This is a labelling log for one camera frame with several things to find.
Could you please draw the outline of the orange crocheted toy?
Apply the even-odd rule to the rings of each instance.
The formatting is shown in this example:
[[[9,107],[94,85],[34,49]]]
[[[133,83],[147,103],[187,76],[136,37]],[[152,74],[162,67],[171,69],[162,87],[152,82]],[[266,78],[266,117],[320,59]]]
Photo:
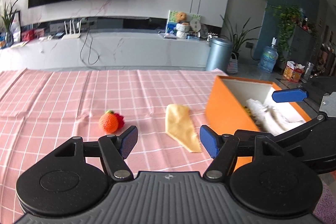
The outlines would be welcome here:
[[[98,125],[106,134],[113,134],[124,127],[124,116],[112,110],[107,110],[100,117]]]

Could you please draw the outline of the white towel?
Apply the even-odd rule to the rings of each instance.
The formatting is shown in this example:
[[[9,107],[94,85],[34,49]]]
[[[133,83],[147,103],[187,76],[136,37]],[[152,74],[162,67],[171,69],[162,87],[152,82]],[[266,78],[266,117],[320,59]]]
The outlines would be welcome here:
[[[250,117],[262,132],[271,133],[273,136],[281,135],[305,123],[304,120],[291,121],[285,118],[273,106],[263,105],[258,100],[248,99],[248,107],[253,117]]]

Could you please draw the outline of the yellow cloth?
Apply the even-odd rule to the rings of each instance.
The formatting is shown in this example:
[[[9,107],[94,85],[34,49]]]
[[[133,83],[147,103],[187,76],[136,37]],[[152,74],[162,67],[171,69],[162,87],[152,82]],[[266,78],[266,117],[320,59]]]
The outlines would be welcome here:
[[[189,113],[188,106],[169,104],[165,112],[165,133],[190,153],[201,153],[201,143]]]

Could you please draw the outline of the orange cardboard carton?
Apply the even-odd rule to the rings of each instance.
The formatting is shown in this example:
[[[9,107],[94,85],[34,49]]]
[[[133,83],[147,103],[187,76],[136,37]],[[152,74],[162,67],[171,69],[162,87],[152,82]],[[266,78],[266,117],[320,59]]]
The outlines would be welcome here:
[[[305,67],[301,64],[295,63],[294,61],[287,61],[283,76],[290,82],[298,83],[304,69]]]

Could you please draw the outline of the orange storage box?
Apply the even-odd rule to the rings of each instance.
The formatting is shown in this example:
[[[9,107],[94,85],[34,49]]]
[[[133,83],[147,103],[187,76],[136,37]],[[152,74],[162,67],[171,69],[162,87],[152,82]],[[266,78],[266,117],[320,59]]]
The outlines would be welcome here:
[[[208,126],[219,135],[233,135],[236,130],[261,131],[244,110],[248,99],[273,106],[291,122],[311,120],[297,103],[274,102],[272,94],[276,90],[281,88],[274,82],[216,76],[205,108]]]

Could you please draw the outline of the blue water jug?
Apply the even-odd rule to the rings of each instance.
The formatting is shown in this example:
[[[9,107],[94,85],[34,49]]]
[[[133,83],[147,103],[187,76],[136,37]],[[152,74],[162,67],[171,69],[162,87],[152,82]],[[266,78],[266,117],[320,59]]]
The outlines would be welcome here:
[[[276,49],[277,38],[273,38],[271,45],[264,48],[262,52],[260,62],[258,64],[259,69],[267,73],[272,73],[274,65],[278,59],[278,52]]]

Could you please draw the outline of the woven small basket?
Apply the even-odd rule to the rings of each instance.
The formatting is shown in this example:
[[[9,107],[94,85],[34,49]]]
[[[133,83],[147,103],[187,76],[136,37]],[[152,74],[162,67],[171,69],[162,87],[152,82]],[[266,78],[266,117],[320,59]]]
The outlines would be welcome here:
[[[235,75],[238,73],[238,57],[236,53],[232,52],[231,57],[227,67],[227,73],[229,75]]]

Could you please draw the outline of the hanging green vine plant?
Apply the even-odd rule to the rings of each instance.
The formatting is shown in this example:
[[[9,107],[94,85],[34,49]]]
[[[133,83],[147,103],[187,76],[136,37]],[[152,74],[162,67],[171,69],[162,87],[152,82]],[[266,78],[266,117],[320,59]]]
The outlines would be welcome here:
[[[301,19],[300,8],[296,5],[270,4],[266,6],[266,11],[272,13],[272,19],[276,19],[278,62],[285,64],[285,55],[289,53],[289,39],[294,33],[297,22]]]

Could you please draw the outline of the potted long-leaf plant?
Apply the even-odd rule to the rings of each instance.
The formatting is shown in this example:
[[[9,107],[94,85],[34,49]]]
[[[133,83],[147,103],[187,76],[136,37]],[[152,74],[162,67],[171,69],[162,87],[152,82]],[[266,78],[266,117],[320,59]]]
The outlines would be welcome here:
[[[224,35],[222,35],[222,37],[224,37],[233,44],[232,52],[236,54],[237,57],[239,57],[240,47],[244,43],[257,40],[257,38],[248,38],[247,37],[248,34],[254,30],[259,30],[261,26],[257,26],[254,28],[247,28],[247,24],[251,20],[251,18],[248,18],[247,21],[242,26],[242,28],[238,30],[238,25],[235,24],[233,26],[227,16],[221,15],[221,19],[223,20],[223,27],[225,30],[225,33]]]

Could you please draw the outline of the pink checkered tablecloth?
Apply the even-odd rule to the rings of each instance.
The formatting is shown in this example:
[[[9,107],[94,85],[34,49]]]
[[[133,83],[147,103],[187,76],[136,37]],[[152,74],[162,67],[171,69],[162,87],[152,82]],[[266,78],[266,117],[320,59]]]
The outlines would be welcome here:
[[[140,170],[203,172],[207,153],[190,153],[165,132],[169,104],[185,105],[195,128],[206,123],[205,106],[221,71],[74,71],[21,69],[1,73],[1,223],[22,211],[15,192],[18,177],[73,136],[96,141],[98,120],[107,110],[138,128],[127,158]]]

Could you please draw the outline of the grey metal trash can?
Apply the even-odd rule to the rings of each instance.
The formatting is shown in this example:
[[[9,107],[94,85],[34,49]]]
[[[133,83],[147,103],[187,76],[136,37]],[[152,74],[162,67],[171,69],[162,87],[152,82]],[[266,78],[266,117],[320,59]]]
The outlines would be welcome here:
[[[220,69],[226,72],[233,50],[233,43],[223,38],[209,40],[210,51],[206,63],[206,71]]]

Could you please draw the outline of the white marble TV console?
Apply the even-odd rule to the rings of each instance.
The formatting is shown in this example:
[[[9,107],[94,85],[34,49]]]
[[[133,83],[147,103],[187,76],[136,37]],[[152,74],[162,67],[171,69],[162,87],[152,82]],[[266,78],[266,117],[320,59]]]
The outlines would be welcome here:
[[[33,40],[1,50],[1,70],[204,68],[207,42],[164,39],[157,33],[90,32],[78,39]]]

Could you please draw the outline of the white wifi router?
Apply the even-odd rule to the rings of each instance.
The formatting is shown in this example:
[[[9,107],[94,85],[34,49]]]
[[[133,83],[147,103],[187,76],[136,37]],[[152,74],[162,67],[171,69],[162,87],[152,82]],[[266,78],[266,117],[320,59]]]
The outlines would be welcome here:
[[[68,39],[78,39],[81,36],[81,20],[75,24],[75,20],[71,19],[68,22],[68,27],[66,21],[64,21],[64,31],[65,34],[62,37],[62,40]]]

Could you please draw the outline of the green picture board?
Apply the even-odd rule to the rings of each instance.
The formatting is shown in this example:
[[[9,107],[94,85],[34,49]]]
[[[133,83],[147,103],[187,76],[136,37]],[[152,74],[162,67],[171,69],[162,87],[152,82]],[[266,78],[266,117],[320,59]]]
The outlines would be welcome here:
[[[177,39],[198,39],[201,37],[201,27],[201,15],[170,10],[165,32]]]

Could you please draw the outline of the plant in glass vase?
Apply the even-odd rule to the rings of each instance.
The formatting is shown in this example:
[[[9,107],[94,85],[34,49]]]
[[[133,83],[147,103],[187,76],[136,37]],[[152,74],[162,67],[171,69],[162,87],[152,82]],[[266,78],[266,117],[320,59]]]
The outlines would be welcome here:
[[[9,2],[4,5],[3,14],[1,18],[5,25],[5,45],[6,47],[11,47],[14,43],[13,33],[11,32],[11,26],[13,24],[15,14],[17,13],[17,9],[15,8],[16,3],[19,0],[16,0],[14,3]]]

